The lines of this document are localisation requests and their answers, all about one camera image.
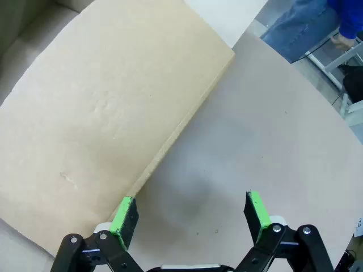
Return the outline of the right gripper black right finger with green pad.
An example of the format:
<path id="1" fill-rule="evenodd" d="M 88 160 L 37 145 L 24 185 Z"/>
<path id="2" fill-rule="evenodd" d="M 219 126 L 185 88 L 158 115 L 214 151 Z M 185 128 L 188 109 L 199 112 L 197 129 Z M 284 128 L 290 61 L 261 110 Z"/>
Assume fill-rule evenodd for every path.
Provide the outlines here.
<path id="1" fill-rule="evenodd" d="M 268 271 L 277 258 L 285 259 L 293 271 L 334 271 L 326 247 L 314 225 L 297 230 L 273 223 L 259 193 L 246 193 L 244 215 L 253 240 L 235 271 Z"/>

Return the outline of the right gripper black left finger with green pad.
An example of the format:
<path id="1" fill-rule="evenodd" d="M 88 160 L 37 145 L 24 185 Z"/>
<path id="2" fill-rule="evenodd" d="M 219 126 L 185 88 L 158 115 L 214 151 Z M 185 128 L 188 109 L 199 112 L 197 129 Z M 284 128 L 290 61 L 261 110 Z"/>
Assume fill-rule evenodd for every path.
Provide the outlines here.
<path id="1" fill-rule="evenodd" d="M 136 199 L 124 197 L 113 221 L 101 230 L 88 238 L 76 233 L 63 238 L 51 271 L 94 271 L 100 265 L 111 271 L 142 271 L 128 253 L 138 219 Z"/>

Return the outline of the person's left hand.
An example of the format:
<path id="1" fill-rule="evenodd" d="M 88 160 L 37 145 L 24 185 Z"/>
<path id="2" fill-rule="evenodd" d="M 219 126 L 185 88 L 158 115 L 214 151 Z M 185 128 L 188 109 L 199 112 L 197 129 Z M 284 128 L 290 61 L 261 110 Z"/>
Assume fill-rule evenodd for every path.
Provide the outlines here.
<path id="1" fill-rule="evenodd" d="M 342 34 L 338 33 L 331 37 L 332 43 L 341 50 L 347 51 L 354 47 L 356 40 L 344 37 Z"/>

